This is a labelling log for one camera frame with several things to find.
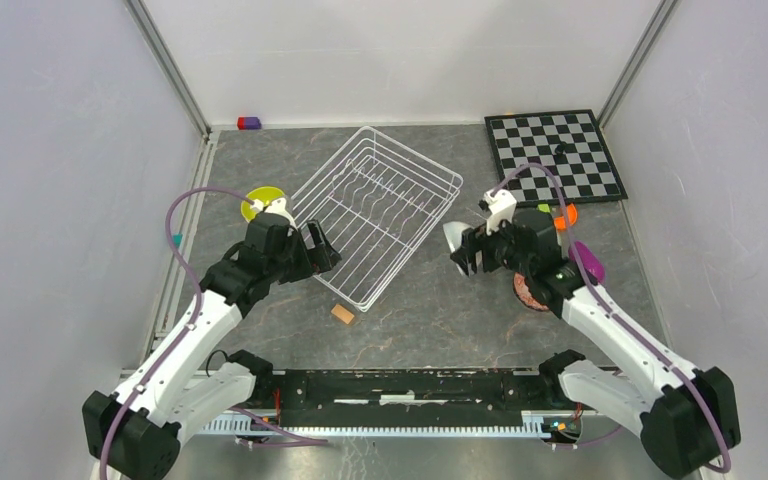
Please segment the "white wire dish rack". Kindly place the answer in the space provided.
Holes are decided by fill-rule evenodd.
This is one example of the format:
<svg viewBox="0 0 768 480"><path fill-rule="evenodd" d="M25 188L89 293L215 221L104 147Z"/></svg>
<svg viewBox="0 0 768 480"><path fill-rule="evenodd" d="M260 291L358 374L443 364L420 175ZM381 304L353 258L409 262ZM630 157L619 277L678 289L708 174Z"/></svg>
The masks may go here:
<svg viewBox="0 0 768 480"><path fill-rule="evenodd" d="M359 128L291 197L341 256L318 279L367 311L459 196L454 170L371 127Z"/></svg>

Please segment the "white ribbed bowl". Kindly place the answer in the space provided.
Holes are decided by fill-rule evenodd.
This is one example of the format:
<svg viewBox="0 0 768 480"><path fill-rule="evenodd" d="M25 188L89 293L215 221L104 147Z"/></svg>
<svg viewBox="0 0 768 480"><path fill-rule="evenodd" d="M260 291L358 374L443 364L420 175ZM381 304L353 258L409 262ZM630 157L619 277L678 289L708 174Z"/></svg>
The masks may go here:
<svg viewBox="0 0 768 480"><path fill-rule="evenodd" d="M443 234L448 245L449 252L468 252L470 249L470 235L474 232L472 226L461 221L451 221L443 225Z"/></svg>

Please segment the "blue white patterned bowl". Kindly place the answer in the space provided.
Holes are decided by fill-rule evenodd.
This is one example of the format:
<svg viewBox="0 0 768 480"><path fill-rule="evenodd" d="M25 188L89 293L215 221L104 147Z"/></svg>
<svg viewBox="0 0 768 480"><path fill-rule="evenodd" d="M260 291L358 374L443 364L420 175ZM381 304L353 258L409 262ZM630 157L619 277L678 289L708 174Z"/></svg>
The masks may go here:
<svg viewBox="0 0 768 480"><path fill-rule="evenodd" d="M520 273L515 273L513 276L513 291L527 308L540 312L549 310L547 302L550 296L546 289L539 284L531 286L527 283L527 278Z"/></svg>

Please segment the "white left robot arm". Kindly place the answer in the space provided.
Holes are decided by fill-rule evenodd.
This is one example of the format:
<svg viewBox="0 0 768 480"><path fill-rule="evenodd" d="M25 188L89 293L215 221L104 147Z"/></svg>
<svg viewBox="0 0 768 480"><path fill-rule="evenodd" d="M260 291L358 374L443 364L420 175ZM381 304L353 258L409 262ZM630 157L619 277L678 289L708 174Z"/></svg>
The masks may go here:
<svg viewBox="0 0 768 480"><path fill-rule="evenodd" d="M341 256L317 220L299 231L286 215L261 212L242 241L211 265L182 318L150 357L116 389L92 392L81 413L88 451L99 476L162 479L182 447L215 417L245 402L266 405L273 379L238 362L186 386L210 351L275 284L333 269Z"/></svg>

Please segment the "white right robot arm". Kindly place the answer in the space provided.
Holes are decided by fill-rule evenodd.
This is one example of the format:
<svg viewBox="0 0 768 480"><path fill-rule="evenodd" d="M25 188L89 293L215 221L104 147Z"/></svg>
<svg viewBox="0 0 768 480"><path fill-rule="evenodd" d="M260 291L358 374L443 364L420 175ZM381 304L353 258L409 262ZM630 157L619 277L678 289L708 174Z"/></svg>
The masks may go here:
<svg viewBox="0 0 768 480"><path fill-rule="evenodd" d="M652 462L681 479L701 467L729 470L741 441L735 389L717 367L703 371L629 318L565 253L553 218L524 210L494 228L449 222L450 258L474 274L504 267L523 277L531 297L591 340L620 369L610 374L566 351L540 366L540 400L551 408L589 406L639 438Z"/></svg>

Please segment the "yellow bowl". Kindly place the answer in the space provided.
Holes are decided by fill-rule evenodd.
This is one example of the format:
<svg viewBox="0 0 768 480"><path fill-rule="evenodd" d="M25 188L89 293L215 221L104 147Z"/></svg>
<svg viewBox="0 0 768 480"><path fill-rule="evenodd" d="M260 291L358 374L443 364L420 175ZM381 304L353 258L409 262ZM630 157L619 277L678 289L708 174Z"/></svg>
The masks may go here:
<svg viewBox="0 0 768 480"><path fill-rule="evenodd" d="M250 222L260 211L269 206L275 200L285 197L285 193L275 186L260 186L251 190L240 204L241 216L246 222Z"/></svg>

